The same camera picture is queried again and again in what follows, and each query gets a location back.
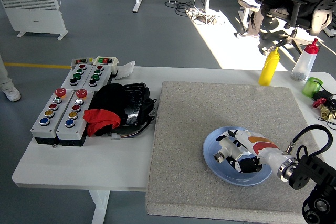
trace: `white sneaker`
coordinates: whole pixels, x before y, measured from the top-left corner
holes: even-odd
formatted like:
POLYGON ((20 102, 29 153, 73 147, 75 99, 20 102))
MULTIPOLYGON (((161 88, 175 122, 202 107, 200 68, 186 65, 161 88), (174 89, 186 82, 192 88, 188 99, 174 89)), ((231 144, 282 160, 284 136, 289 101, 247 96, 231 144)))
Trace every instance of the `white sneaker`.
POLYGON ((255 41, 257 41, 257 40, 259 40, 259 38, 260 38, 260 35, 258 34, 258 35, 250 35, 250 34, 248 34, 247 32, 245 32, 245 33, 243 33, 243 34, 237 34, 237 38, 238 39, 248 39, 248 40, 255 40, 255 41))
POLYGON ((261 1, 258 0, 238 0, 238 3, 244 8, 249 8, 252 12, 258 12, 261 7, 261 1))
POLYGON ((21 98, 21 94, 16 87, 6 89, 3 92, 11 102, 15 102, 21 98))

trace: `red cloth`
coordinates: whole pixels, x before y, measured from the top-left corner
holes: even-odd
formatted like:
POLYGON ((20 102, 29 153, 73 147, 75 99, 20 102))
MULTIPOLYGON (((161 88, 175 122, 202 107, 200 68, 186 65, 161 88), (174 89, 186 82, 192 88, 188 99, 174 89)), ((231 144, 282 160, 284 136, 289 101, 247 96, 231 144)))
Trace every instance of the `red cloth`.
POLYGON ((107 125, 112 125, 112 129, 120 125, 120 117, 118 117, 114 112, 104 109, 84 110, 83 119, 89 123, 89 136, 92 136, 97 130, 107 125))

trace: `electric heater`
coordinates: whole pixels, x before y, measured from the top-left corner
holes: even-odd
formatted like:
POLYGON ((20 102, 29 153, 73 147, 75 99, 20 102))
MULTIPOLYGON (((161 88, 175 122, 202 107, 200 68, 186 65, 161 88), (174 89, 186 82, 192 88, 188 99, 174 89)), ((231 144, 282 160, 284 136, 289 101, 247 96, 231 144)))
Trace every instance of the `electric heater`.
POLYGON ((61 40, 65 29, 61 1, 58 0, 1 0, 14 31, 25 33, 59 34, 61 40))

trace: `sunlight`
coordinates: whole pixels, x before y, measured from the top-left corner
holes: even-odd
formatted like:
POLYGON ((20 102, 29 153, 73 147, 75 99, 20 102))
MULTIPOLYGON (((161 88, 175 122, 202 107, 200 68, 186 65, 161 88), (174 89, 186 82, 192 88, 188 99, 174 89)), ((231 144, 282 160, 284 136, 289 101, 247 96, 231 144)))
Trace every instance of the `sunlight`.
MULTIPOLYGON (((237 31, 222 12, 216 12, 223 25, 205 25, 193 22, 222 69, 261 70, 266 56, 259 51, 259 40, 241 41, 237 31)), ((279 63, 277 71, 287 69, 279 63)))
MULTIPOLYGON (((249 41, 242 41, 236 37, 237 30, 230 23, 228 18, 221 12, 210 10, 211 15, 216 15, 221 24, 208 24, 196 23, 192 21, 195 28, 207 44, 209 50, 217 60, 222 69, 243 69, 243 70, 261 70, 264 66, 266 56, 259 51, 259 40, 250 39, 249 41)), ((238 17, 235 18, 239 24, 241 24, 238 17)), ((275 32, 279 30, 285 31, 288 35, 291 34, 293 28, 284 29, 285 21, 278 20, 278 25, 269 32, 275 32)), ((318 36, 311 36, 305 30, 298 29, 297 37, 303 40, 311 41, 318 38, 319 44, 325 46, 332 53, 336 54, 333 50, 327 47, 321 38, 318 36)), ((280 57, 287 57, 292 63, 295 63, 293 55, 288 51, 292 49, 292 45, 286 45, 280 47, 280 57)), ((276 68, 277 71, 287 71, 282 64, 281 60, 276 68)))

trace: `black bag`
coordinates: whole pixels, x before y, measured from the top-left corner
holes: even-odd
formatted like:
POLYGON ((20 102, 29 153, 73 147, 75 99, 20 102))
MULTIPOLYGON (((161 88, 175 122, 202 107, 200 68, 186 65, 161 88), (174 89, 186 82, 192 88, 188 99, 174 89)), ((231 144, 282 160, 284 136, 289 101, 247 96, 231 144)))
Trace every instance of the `black bag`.
MULTIPOLYGON (((89 109, 105 109, 120 117, 120 126, 141 126, 148 120, 156 99, 150 98, 145 83, 121 85, 112 83, 103 86, 92 98, 89 109)), ((95 132, 96 136, 110 133, 111 126, 95 132)))

